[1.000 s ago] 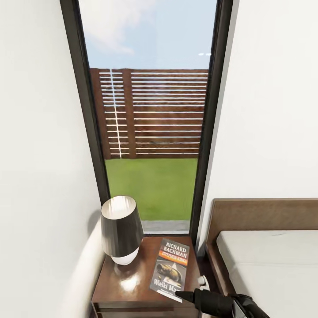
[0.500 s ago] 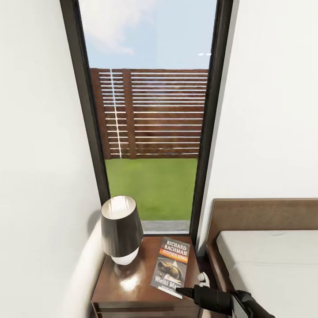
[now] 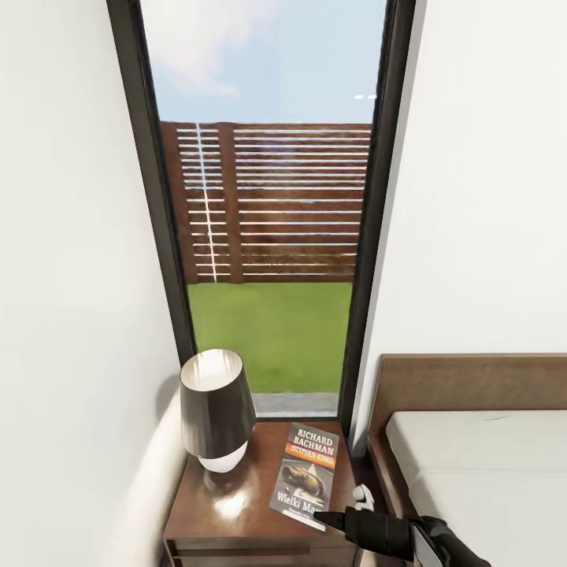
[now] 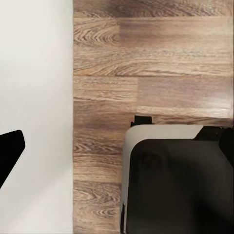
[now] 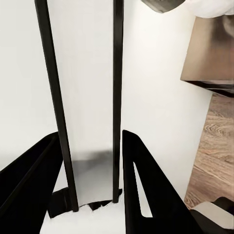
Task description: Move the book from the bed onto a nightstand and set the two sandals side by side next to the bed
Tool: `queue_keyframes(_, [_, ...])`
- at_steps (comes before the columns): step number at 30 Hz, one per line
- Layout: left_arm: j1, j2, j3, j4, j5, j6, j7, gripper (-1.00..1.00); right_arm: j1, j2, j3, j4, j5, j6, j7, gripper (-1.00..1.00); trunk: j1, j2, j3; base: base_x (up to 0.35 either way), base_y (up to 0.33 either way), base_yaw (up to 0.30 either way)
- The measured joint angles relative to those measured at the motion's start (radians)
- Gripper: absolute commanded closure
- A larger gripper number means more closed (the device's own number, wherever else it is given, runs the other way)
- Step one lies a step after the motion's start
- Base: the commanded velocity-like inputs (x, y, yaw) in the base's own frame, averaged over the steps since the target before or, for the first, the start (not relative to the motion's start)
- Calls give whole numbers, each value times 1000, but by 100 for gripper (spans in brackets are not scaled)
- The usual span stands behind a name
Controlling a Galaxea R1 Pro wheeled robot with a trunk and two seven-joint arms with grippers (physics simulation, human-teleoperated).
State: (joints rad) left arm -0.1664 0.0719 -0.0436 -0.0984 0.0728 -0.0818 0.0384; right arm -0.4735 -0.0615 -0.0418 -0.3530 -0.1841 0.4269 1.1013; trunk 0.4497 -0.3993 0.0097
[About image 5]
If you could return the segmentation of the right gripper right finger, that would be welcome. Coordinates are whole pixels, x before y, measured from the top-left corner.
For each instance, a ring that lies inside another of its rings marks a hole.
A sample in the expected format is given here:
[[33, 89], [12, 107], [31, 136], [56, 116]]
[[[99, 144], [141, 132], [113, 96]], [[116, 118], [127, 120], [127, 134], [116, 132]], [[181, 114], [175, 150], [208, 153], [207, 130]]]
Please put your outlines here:
[[[204, 234], [140, 137], [122, 130], [126, 234]], [[141, 214], [136, 165], [153, 217]]]

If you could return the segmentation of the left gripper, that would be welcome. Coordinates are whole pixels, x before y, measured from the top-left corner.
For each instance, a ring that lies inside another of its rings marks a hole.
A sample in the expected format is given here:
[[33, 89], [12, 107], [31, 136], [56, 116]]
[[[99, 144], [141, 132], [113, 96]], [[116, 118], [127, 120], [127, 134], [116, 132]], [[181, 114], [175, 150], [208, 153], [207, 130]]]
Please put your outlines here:
[[[68, 186], [66, 188], [61, 189], [62, 193], [63, 193], [63, 197], [64, 197], [64, 201], [65, 201], [65, 205], [66, 205], [66, 212], [70, 212], [73, 210], [72, 208], [72, 203], [71, 203], [71, 199], [70, 199], [70, 194], [69, 194], [69, 188]], [[121, 195], [123, 193], [123, 189], [119, 189], [119, 195]], [[109, 204], [110, 201], [108, 200], [104, 200], [104, 201], [98, 201], [98, 202], [92, 202], [92, 203], [88, 203], [89, 207], [91, 207], [91, 209], [93, 211], [97, 210], [100, 206], [106, 206], [107, 204]]]

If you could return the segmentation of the hardback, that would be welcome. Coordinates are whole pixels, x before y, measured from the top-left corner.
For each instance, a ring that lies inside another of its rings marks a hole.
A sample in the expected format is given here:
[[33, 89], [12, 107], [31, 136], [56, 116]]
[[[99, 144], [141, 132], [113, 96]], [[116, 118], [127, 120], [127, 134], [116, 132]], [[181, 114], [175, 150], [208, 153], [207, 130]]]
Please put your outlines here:
[[124, 0], [34, 0], [74, 212], [119, 199]]

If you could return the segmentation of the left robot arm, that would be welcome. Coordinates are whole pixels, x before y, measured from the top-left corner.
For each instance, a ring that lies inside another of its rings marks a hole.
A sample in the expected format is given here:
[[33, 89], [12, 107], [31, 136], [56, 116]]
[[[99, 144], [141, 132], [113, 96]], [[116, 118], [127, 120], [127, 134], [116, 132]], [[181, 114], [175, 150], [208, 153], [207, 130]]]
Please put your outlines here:
[[[119, 189], [119, 195], [121, 195], [122, 193], [123, 189]], [[104, 201], [88, 203], [88, 205], [89, 207], [91, 207], [93, 211], [95, 211], [100, 206], [106, 206], [107, 204], [109, 204], [109, 202], [110, 201], [108, 200], [104, 200]], [[72, 210], [73, 208], [72, 208], [68, 186], [66, 188], [63, 188], [59, 191], [52, 193], [50, 202], [47, 207], [50, 219], [53, 219], [54, 217], [61, 215], [62, 213], [68, 213]]]

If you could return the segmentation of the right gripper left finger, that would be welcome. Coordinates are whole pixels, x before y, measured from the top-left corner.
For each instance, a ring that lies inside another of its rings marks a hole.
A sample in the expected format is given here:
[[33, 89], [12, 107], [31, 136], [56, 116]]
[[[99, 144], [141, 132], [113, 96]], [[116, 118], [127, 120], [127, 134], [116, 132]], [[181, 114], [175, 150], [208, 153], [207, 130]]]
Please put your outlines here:
[[63, 162], [59, 132], [0, 171], [0, 234], [39, 234]]

